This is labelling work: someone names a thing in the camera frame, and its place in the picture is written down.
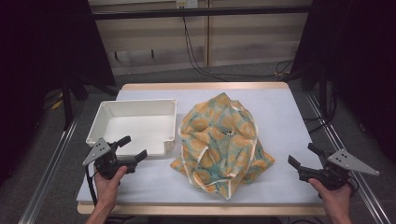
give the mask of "crumpled cloth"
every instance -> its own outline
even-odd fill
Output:
[[[225,93],[195,105],[180,123],[179,135],[182,149],[171,167],[196,188],[226,199],[275,162],[262,148],[250,112]]]

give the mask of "power outlet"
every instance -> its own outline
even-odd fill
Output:
[[[176,0],[176,8],[198,8],[198,0]]]

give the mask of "white tray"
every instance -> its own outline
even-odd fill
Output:
[[[86,142],[93,147],[101,137],[112,143],[130,135],[131,142],[117,149],[120,159],[144,149],[148,156],[163,156],[175,145],[176,111],[176,100],[102,102]]]

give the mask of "human hand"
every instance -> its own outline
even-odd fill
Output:
[[[112,179],[105,179],[99,173],[95,175],[98,204],[113,210],[116,206],[117,192],[120,180],[127,172],[126,166],[121,166]]]
[[[328,190],[314,178],[310,178],[308,182],[320,194],[326,215],[333,224],[351,223],[349,219],[349,199],[352,189],[349,185],[344,185],[336,190]]]

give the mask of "white box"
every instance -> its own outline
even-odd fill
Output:
[[[87,137],[93,147],[103,137],[108,143],[131,136],[131,142],[117,149],[128,158],[146,149],[149,156],[163,156],[175,145],[177,101],[104,101],[100,104]]]

